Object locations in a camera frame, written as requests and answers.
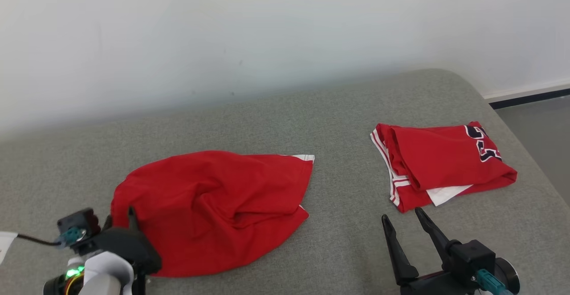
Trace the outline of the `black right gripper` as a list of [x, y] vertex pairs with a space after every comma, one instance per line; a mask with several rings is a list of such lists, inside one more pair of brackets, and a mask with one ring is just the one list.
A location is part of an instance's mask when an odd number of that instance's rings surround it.
[[419, 276], [416, 267], [411, 265], [397, 239], [396, 230], [386, 214], [381, 221], [385, 234], [387, 250], [395, 281], [402, 295], [474, 295], [480, 291], [480, 285], [468, 274], [454, 269], [451, 248], [460, 245], [458, 240], [450, 240], [431, 220], [421, 207], [415, 208], [415, 214], [423, 230], [429, 234], [442, 261], [443, 271]]

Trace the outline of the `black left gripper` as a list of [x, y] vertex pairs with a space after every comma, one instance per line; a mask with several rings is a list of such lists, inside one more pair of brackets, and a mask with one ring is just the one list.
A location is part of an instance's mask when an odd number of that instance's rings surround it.
[[84, 253], [96, 253], [84, 265], [84, 281], [110, 276], [118, 282], [133, 282], [136, 274], [155, 274], [162, 258], [141, 232], [134, 206], [129, 206], [128, 228], [112, 227], [88, 238]]

